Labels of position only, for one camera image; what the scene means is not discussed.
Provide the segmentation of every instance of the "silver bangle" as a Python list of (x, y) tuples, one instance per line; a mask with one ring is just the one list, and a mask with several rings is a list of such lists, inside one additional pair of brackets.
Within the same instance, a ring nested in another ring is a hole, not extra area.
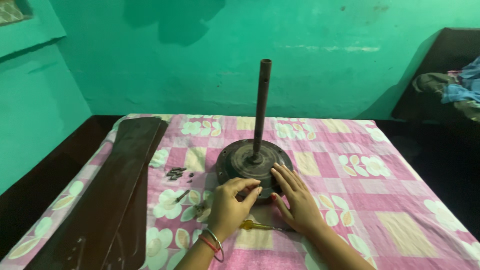
[(216, 238), (215, 234), (213, 234), (213, 232), (208, 229), (208, 228), (205, 228), (205, 230), (213, 237), (213, 239), (215, 240), (216, 243), (218, 243), (218, 245), (220, 246), (220, 250), (222, 251), (222, 259), (220, 260), (215, 254), (213, 255), (215, 257), (215, 259), (219, 262), (223, 262), (223, 259), (225, 258), (225, 256), (223, 255), (223, 247), (222, 247), (222, 243), (220, 243), (220, 241)]

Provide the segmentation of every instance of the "hand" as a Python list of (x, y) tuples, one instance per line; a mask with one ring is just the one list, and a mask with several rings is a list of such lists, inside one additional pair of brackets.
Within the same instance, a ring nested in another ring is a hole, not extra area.
[[(252, 178), (236, 177), (215, 189), (212, 211), (208, 217), (208, 228), (220, 242), (238, 229), (247, 217), (250, 208), (262, 191), (262, 187), (256, 187), (259, 184), (260, 181)], [(242, 190), (248, 195), (242, 202), (239, 202), (235, 196)]]
[(277, 193), (270, 195), (280, 210), (283, 220), (303, 235), (312, 234), (325, 225), (310, 191), (297, 172), (291, 172), (285, 165), (280, 166), (277, 163), (271, 171), (290, 204), (288, 209)]

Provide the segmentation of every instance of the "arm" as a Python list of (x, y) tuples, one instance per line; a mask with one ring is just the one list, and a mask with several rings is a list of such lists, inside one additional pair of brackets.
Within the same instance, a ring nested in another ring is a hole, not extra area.
[[(255, 179), (233, 178), (215, 189), (212, 211), (208, 216), (208, 228), (222, 243), (241, 225), (257, 200), (261, 187), (256, 187), (260, 181)], [(245, 191), (248, 196), (242, 201), (236, 199), (239, 191)], [(215, 245), (213, 237), (208, 232), (202, 235)], [(175, 270), (205, 270), (210, 266), (214, 252), (202, 240), (198, 239), (175, 267)]]
[(283, 219), (317, 247), (329, 269), (374, 270), (324, 222), (310, 191), (296, 171), (291, 172), (285, 165), (275, 163), (272, 174), (290, 204), (288, 209), (278, 194), (271, 194)]

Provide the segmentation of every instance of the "left hand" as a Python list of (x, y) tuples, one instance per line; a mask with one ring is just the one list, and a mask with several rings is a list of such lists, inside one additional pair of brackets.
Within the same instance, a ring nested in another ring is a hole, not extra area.
[[(215, 189), (212, 211), (208, 217), (208, 228), (215, 234), (220, 242), (227, 239), (241, 225), (247, 217), (262, 187), (259, 180), (239, 177), (228, 180), (225, 184)], [(250, 192), (239, 202), (235, 196), (239, 191)]]

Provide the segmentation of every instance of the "pink checkered bedsheet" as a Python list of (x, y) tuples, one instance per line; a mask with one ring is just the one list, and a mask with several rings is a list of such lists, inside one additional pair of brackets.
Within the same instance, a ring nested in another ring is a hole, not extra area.
[[(230, 143), (253, 137), (254, 118), (161, 116), (170, 125), (148, 172), (147, 256), (143, 269), (173, 269), (206, 225), (192, 206), (211, 200), (215, 162)], [(101, 147), (0, 263), (20, 270), (55, 232), (108, 157), (118, 123)], [(312, 192), (319, 211), (377, 269), (478, 269), (480, 244), (445, 207), (373, 121), (266, 118), (264, 140), (283, 148)], [(172, 167), (187, 167), (168, 180)], [(188, 174), (195, 176), (192, 183)], [(188, 196), (169, 202), (185, 190)], [(286, 227), (273, 206), (250, 219)], [(240, 230), (223, 244), (225, 262), (211, 269), (327, 269), (297, 233)]]

